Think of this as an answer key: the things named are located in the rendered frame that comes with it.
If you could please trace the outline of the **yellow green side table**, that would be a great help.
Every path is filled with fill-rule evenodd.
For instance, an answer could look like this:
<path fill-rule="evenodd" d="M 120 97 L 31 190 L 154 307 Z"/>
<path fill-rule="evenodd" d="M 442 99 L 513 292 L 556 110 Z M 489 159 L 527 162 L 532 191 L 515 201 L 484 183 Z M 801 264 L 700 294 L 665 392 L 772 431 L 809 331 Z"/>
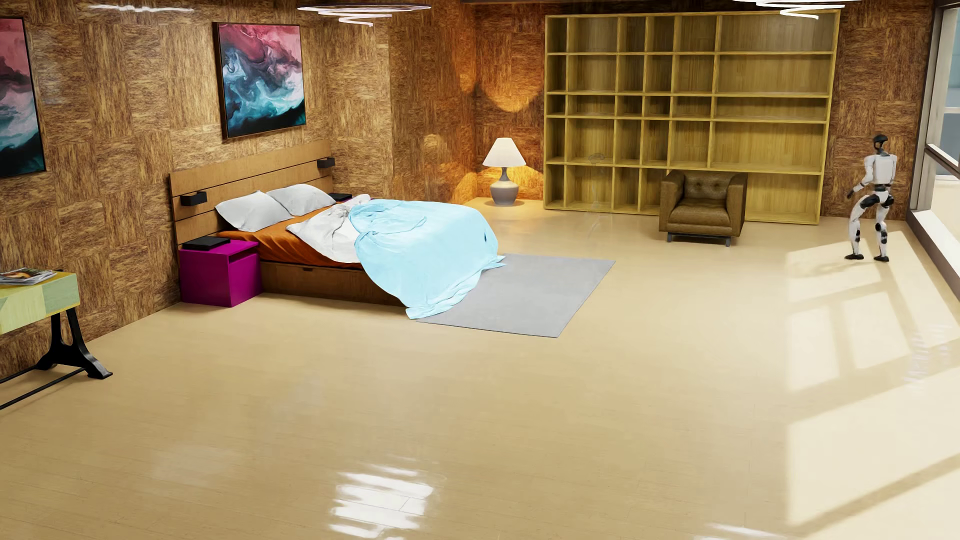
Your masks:
<path fill-rule="evenodd" d="M 89 351 L 79 324 L 77 308 L 81 303 L 78 276 L 54 270 L 56 276 L 31 286 L 0 285 L 0 335 L 48 318 L 51 324 L 49 349 L 35 364 L 0 378 L 0 385 L 33 371 L 47 371 L 58 365 L 74 371 L 53 379 L 25 394 L 0 403 L 6 410 L 40 392 L 78 374 L 104 380 L 112 376 Z"/>

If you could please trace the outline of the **large window frame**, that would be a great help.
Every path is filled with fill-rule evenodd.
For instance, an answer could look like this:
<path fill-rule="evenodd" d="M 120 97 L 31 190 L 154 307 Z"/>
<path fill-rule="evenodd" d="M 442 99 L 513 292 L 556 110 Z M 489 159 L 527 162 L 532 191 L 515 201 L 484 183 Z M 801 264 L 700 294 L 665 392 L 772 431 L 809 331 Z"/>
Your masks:
<path fill-rule="evenodd" d="M 960 300 L 960 0 L 933 0 L 906 222 Z"/>

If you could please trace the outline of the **large wooden bookshelf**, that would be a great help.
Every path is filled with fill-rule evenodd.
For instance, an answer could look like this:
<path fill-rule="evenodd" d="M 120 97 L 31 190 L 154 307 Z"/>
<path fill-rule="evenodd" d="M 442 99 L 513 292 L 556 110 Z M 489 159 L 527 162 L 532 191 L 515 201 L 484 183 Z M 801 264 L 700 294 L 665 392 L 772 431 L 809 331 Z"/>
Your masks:
<path fill-rule="evenodd" d="M 543 203 L 655 215 L 673 170 L 745 173 L 746 219 L 815 225 L 838 8 L 548 15 Z"/>

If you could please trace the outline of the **white table lamp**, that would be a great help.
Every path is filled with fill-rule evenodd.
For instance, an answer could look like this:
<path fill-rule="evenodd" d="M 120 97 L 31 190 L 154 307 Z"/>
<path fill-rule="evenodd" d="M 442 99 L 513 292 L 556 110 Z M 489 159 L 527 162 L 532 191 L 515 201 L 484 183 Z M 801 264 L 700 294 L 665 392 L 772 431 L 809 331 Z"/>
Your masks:
<path fill-rule="evenodd" d="M 509 178 L 508 169 L 526 166 L 517 144 L 510 137 L 498 137 L 490 147 L 483 166 L 500 168 L 501 175 L 489 187 L 492 201 L 497 206 L 512 206 L 518 199 L 520 186 Z"/>

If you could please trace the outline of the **abstract pink teal painting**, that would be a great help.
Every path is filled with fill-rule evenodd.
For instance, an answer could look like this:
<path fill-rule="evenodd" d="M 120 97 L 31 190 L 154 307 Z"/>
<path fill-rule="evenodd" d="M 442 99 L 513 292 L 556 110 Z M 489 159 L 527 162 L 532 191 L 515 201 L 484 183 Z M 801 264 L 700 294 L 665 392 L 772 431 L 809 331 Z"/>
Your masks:
<path fill-rule="evenodd" d="M 212 28 L 223 137 L 306 125 L 300 26 L 214 22 Z"/>
<path fill-rule="evenodd" d="M 0 17 L 0 178 L 45 170 L 24 22 Z"/>

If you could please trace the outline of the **white bed sheet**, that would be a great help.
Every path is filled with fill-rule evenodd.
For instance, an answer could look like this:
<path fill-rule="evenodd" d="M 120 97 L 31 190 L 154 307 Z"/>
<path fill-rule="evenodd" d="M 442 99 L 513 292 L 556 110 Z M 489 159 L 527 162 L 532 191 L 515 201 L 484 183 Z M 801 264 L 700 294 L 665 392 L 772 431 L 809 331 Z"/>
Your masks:
<path fill-rule="evenodd" d="M 359 264 L 354 243 L 359 232 L 350 220 L 355 206 L 371 202 L 369 194 L 361 194 L 346 202 L 337 203 L 305 221 L 286 227 L 307 245 L 333 262 Z"/>

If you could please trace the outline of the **wooden bed with headboard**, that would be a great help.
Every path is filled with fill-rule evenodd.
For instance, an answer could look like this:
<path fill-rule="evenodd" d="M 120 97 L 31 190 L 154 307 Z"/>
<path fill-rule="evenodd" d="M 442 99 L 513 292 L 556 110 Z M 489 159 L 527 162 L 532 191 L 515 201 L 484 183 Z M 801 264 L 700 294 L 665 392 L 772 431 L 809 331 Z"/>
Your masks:
<path fill-rule="evenodd" d="M 332 157 L 330 143 L 322 140 L 173 172 L 169 186 L 178 250 L 184 242 L 201 237 L 255 241 L 263 292 L 406 308 L 377 286 L 360 262 L 333 261 L 286 230 L 331 205 L 253 232 L 233 228 L 215 209 L 221 202 L 258 190 L 266 193 L 296 184 L 314 186 L 335 200 L 330 192 L 333 167 L 319 169 L 316 164 L 327 157 Z M 179 196 L 196 191 L 205 191 L 207 202 L 181 206 Z"/>

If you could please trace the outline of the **stack of magazines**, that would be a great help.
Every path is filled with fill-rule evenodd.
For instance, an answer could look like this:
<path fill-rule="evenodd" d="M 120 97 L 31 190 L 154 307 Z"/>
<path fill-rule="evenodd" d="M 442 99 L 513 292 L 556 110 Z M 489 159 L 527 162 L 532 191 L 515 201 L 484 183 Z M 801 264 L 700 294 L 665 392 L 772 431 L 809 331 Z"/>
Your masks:
<path fill-rule="evenodd" d="M 57 274 L 54 270 L 23 267 L 0 273 L 0 286 L 30 287 L 54 278 Z"/>

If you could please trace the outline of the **light blue blanket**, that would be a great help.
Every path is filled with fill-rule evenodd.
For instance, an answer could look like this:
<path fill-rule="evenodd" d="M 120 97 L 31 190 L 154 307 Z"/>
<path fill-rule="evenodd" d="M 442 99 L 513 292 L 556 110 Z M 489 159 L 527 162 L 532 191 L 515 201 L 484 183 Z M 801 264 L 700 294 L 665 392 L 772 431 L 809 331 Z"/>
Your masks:
<path fill-rule="evenodd" d="M 492 228 L 469 206 L 377 199 L 354 206 L 349 220 L 366 275 L 413 320 L 450 310 L 483 271 L 503 265 Z"/>

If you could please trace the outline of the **white pillow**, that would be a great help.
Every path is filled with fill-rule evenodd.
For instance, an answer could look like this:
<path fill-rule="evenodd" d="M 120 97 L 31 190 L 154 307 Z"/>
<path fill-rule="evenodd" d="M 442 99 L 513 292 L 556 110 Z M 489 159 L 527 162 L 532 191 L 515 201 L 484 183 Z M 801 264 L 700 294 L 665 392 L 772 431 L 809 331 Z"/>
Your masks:
<path fill-rule="evenodd" d="M 297 183 L 266 192 L 294 216 L 309 215 L 317 210 L 336 205 L 327 192 L 308 183 Z"/>
<path fill-rule="evenodd" d="M 215 210 L 231 227 L 242 232 L 257 232 L 294 216 L 275 198 L 255 191 L 243 197 L 219 202 Z"/>

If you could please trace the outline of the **grey floor rug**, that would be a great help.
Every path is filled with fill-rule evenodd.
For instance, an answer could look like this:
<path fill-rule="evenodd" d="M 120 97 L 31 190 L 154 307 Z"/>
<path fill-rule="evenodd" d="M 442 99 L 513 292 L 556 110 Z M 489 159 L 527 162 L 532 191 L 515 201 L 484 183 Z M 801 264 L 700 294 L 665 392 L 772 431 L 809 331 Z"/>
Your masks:
<path fill-rule="evenodd" d="M 507 253 L 449 310 L 422 323 L 558 338 L 615 262 Z"/>

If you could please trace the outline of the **white humanoid robot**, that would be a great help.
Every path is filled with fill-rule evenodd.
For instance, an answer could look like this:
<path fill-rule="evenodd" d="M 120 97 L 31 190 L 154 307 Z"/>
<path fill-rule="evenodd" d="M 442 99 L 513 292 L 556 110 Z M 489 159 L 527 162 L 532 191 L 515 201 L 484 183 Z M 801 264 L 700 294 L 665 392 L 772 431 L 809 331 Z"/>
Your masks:
<path fill-rule="evenodd" d="M 871 192 L 861 197 L 851 209 L 848 221 L 851 253 L 845 255 L 845 260 L 861 261 L 864 259 L 864 255 L 860 252 L 859 248 L 861 237 L 860 218 L 866 210 L 877 206 L 874 228 L 879 255 L 873 259 L 881 263 L 889 262 L 887 253 L 888 230 L 886 216 L 895 202 L 891 194 L 891 186 L 896 178 L 898 157 L 895 154 L 888 153 L 884 149 L 884 144 L 887 141 L 888 137 L 882 133 L 872 139 L 874 153 L 864 158 L 863 165 L 865 167 L 865 175 L 858 184 L 846 193 L 846 197 L 850 199 L 858 191 L 871 185 Z"/>

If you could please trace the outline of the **magenta nightstand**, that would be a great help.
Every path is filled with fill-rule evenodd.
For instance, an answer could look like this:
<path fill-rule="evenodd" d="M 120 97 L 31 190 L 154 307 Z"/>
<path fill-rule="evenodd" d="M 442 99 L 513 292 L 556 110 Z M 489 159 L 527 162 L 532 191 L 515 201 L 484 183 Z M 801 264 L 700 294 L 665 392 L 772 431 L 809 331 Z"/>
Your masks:
<path fill-rule="evenodd" d="M 263 292 L 258 242 L 228 239 L 210 250 L 178 250 L 181 300 L 232 308 Z"/>

